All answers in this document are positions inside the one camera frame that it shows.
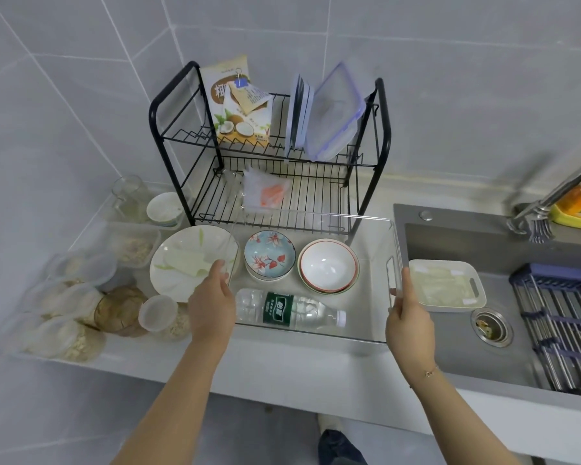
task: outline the hand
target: hand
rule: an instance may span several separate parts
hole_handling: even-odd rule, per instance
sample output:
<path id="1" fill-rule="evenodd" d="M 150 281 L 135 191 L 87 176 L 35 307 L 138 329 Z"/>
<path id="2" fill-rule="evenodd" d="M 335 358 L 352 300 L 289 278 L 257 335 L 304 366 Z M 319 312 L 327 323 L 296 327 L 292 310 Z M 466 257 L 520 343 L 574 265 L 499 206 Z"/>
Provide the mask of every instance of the hand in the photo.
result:
<path id="1" fill-rule="evenodd" d="M 404 378 L 413 387 L 435 367 L 435 326 L 418 302 L 409 268 L 403 269 L 403 296 L 396 297 L 385 327 L 387 345 Z M 390 289 L 396 295 L 396 289 Z"/>
<path id="2" fill-rule="evenodd" d="M 228 274 L 220 272 L 223 266 L 221 259 L 213 263 L 209 275 L 195 288 L 187 304 L 192 342 L 213 344 L 222 353 L 237 318 L 235 297 L 226 285 Z"/>

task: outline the blue floral bowl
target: blue floral bowl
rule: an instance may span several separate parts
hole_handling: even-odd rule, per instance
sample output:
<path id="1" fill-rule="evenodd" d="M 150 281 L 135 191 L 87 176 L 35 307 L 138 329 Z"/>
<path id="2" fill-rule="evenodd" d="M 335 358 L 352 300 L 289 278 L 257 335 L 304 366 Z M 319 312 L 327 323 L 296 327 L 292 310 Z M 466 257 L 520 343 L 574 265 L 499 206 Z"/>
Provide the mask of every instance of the blue floral bowl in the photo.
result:
<path id="1" fill-rule="evenodd" d="M 261 277 L 280 278 L 295 264 L 295 247 L 286 235 L 273 230 L 253 234 L 243 250 L 248 270 Z"/>

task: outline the green label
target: green label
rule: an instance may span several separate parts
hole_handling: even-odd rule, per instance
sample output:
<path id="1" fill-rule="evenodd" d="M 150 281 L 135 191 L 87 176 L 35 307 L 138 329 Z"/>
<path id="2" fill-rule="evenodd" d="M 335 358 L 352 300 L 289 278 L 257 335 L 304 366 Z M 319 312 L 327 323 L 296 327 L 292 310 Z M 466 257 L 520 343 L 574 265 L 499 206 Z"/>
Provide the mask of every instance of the green label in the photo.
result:
<path id="1" fill-rule="evenodd" d="M 290 326 L 292 295 L 267 293 L 264 301 L 263 323 Z"/>

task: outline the sink rack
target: sink rack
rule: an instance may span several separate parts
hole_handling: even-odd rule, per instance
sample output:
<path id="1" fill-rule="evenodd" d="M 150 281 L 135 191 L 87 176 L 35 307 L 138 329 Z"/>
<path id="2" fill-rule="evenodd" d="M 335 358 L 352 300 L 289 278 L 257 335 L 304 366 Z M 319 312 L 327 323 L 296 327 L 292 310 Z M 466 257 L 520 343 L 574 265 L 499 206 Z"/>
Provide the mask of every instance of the sink rack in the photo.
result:
<path id="1" fill-rule="evenodd" d="M 581 270 L 530 264 L 510 282 L 551 388 L 581 394 Z"/>
<path id="2" fill-rule="evenodd" d="M 186 85 L 188 92 L 180 93 Z M 177 97 L 182 106 L 175 105 L 178 106 L 178 113 L 171 115 L 169 124 L 163 128 L 159 124 L 162 120 L 158 120 L 163 113 L 159 111 L 168 109 L 168 103 Z M 302 149 L 291 149 L 288 157 L 284 157 L 284 130 L 289 98 L 285 94 L 274 94 L 270 143 L 265 147 L 236 140 L 218 140 L 200 66 L 194 61 L 187 63 L 151 102 L 148 111 L 150 130 L 190 225 L 199 222 L 232 222 L 233 212 L 241 203 L 236 202 L 236 199 L 229 199 L 230 192 L 223 171 L 242 174 L 247 165 L 292 180 L 291 192 L 282 203 L 283 210 L 336 215 L 365 214 L 387 162 L 392 138 L 383 80 L 378 78 L 375 81 L 375 89 L 366 99 L 365 113 L 355 138 L 329 162 L 312 162 L 307 159 Z M 369 124 L 375 147 L 366 151 L 361 146 Z M 193 159 L 182 180 L 178 178 L 175 169 L 176 161 L 173 162 L 168 155 L 168 144 L 172 144 L 177 150 L 186 146 Z M 181 153 L 182 150 L 175 155 L 179 163 Z M 360 169 L 372 170 L 367 187 L 360 186 Z M 188 204 L 189 195 L 184 193 L 186 185 L 190 190 L 198 189 L 191 204 Z M 325 230 L 327 233 L 347 235 L 352 239 L 360 221 L 337 219 L 339 224 L 328 226 Z M 301 222 L 292 226 L 280 226 L 278 222 L 272 227 L 315 231 L 313 226 Z"/>

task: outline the bowl with red rim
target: bowl with red rim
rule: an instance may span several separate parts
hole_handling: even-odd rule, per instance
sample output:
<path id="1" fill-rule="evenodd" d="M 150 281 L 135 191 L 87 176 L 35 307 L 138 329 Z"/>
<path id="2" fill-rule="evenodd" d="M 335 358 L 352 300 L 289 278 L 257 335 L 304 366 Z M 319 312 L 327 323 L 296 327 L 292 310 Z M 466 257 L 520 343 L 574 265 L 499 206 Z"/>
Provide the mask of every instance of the bowl with red rim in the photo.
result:
<path id="1" fill-rule="evenodd" d="M 253 234 L 243 249 L 245 266 L 258 280 L 278 280 L 286 276 L 295 264 L 295 247 L 290 239 L 275 230 Z"/>
<path id="2" fill-rule="evenodd" d="M 330 238 L 308 244 L 297 261 L 302 281 L 323 294 L 344 292 L 359 277 L 359 260 L 355 252 L 344 243 Z"/>

